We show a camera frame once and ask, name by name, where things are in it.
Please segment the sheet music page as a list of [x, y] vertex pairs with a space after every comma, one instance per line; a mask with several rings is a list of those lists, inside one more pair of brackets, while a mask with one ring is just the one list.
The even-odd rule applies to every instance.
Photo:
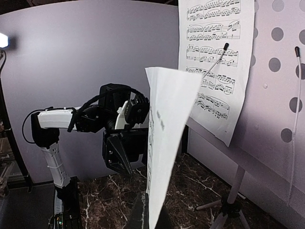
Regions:
[[150, 86], [147, 155], [149, 228], [157, 225], [185, 124], [202, 76], [162, 67], [145, 69]]
[[254, 9], [252, 0], [178, 2], [178, 68], [201, 75], [190, 117], [227, 146], [245, 99]]

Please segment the white music stand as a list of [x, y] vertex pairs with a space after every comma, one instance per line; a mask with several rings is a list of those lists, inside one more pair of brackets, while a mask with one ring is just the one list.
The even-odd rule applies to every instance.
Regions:
[[244, 104], [230, 145], [191, 117], [188, 152], [290, 229], [305, 226], [305, 3], [254, 0]]

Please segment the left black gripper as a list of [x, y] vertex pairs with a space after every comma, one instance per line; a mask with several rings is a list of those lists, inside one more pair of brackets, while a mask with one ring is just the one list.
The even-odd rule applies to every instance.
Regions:
[[107, 94], [99, 100], [104, 109], [105, 121], [102, 157], [106, 166], [125, 176], [132, 175], [131, 162], [147, 154], [147, 128], [140, 128], [148, 111], [149, 99], [141, 93], [131, 96], [130, 86], [109, 83], [100, 87], [100, 93], [114, 89], [120, 92]]

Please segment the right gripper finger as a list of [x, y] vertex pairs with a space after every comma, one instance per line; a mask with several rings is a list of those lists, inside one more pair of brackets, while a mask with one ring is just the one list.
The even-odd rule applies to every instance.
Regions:
[[149, 228], [148, 200], [146, 192], [140, 192], [137, 195], [128, 220], [129, 229]]

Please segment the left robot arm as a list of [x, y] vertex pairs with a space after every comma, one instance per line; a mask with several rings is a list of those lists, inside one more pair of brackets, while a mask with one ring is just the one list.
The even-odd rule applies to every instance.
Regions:
[[60, 130], [97, 133], [104, 130], [102, 157], [105, 165], [122, 175], [132, 175], [132, 162], [147, 158], [148, 129], [143, 124], [150, 108], [149, 99], [124, 84], [109, 83], [80, 107], [48, 107], [34, 110], [30, 119], [32, 144], [45, 154], [56, 188], [64, 189], [71, 178], [59, 153]]

